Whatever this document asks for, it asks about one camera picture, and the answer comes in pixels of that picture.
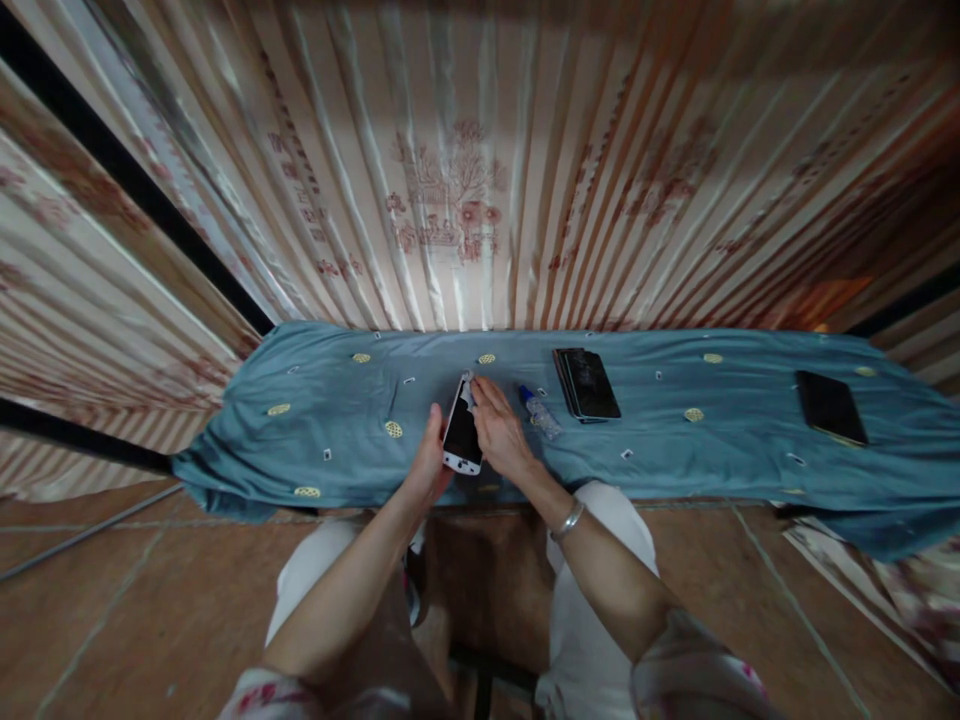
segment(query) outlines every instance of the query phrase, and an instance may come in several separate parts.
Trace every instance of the floral sleeve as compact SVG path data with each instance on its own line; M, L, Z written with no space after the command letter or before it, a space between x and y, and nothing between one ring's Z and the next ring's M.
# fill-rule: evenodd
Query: floral sleeve
M247 670L220 713L220 720L317 720L313 694L295 678L262 668Z
M781 720L752 667L676 609L633 669L637 716L649 720Z

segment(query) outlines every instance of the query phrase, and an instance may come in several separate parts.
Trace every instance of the blue bottle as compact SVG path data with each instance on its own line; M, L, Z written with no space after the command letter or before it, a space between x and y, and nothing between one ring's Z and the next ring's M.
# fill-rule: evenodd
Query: blue bottle
M563 428L553 416L553 413L547 410L547 406L540 402L540 398L527 389L526 385L520 386L520 397L523 404L527 407L527 412L533 418L533 423L540 431L547 436L548 440L553 440L558 435L563 434Z

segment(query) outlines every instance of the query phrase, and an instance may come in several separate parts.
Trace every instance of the silver bracelet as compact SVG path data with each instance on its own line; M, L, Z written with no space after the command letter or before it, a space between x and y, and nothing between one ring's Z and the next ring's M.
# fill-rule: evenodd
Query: silver bracelet
M583 515L583 511L586 509L587 506L577 500L577 504L573 506L573 510L571 510L570 514L567 515L567 519L563 521L563 525L560 526L560 530L557 532L550 532L550 537L553 538L553 541L560 542L567 535L569 535L570 531L576 527L578 522L580 522L580 516Z

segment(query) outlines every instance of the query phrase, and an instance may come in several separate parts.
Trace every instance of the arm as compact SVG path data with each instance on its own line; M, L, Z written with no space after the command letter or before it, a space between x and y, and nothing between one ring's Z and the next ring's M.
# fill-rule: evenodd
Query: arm
M503 392L486 378L473 384L484 459L516 485L557 531L576 501L533 457ZM636 664L666 628L677 597L588 511L560 542L580 591L620 649Z
M277 631L264 651L266 667L322 678L370 624L410 539L453 475L442 463L442 430L434 403L407 478Z

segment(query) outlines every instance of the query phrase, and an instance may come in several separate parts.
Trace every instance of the phone screen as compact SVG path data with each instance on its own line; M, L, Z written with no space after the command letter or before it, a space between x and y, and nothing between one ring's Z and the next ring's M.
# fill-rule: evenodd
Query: phone screen
M483 460L483 451L480 450L480 441L477 439L477 426L473 422L473 413L467 407L467 401L460 397L462 389L461 382L457 386L457 401L448 420L443 449L479 465Z
M583 417L618 418L620 408L613 396L603 361L596 353L574 351L563 355L570 371L573 403Z
M805 370L797 371L800 402L807 424L817 430L867 445L850 386L839 380Z

